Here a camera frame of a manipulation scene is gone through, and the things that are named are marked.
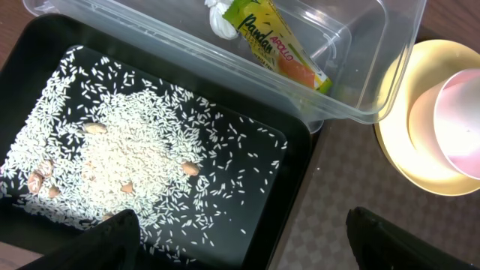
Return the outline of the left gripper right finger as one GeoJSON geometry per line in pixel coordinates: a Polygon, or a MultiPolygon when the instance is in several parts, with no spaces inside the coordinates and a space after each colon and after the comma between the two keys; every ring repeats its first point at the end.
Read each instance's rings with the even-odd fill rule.
{"type": "Polygon", "coordinates": [[[479,270],[363,207],[349,210],[346,234],[360,270],[479,270]]]}

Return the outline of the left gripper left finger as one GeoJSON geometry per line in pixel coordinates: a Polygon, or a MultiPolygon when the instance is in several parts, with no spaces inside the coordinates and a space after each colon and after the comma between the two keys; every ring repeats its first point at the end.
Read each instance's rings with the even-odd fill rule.
{"type": "Polygon", "coordinates": [[[103,270],[135,268],[140,224],[134,211],[119,212],[21,270],[103,270]]]}

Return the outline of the pink bowl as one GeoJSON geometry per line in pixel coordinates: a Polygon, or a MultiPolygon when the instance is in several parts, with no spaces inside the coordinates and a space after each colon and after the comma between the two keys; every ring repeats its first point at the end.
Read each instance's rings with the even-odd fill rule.
{"type": "Polygon", "coordinates": [[[461,70],[420,95],[409,113],[415,149],[479,179],[479,69],[461,70]]]}

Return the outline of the green snack wrapper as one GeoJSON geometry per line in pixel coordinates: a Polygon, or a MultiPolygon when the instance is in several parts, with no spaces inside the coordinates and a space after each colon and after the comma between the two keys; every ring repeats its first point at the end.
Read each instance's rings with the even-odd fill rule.
{"type": "Polygon", "coordinates": [[[332,81],[296,39],[271,0],[235,0],[223,14],[270,71],[325,94],[332,81]]]}

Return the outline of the white tissue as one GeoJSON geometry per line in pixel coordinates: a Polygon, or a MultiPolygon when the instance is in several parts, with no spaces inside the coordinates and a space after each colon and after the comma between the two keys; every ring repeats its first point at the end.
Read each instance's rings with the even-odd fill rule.
{"type": "Polygon", "coordinates": [[[204,5],[209,8],[209,23],[212,31],[220,38],[234,40],[239,36],[237,30],[223,18],[233,0],[205,0],[204,5]]]}

